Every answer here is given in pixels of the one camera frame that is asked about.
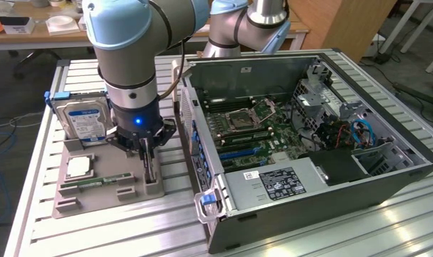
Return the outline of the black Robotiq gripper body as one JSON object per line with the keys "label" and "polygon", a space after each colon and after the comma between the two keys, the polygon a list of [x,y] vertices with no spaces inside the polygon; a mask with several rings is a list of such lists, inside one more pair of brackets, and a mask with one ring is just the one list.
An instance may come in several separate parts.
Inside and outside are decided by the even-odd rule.
{"label": "black Robotiq gripper body", "polygon": [[157,131],[161,127],[162,116],[160,111],[160,101],[154,100],[142,108],[124,108],[111,103],[116,115],[117,133],[125,137],[134,139],[148,138],[149,131]]}

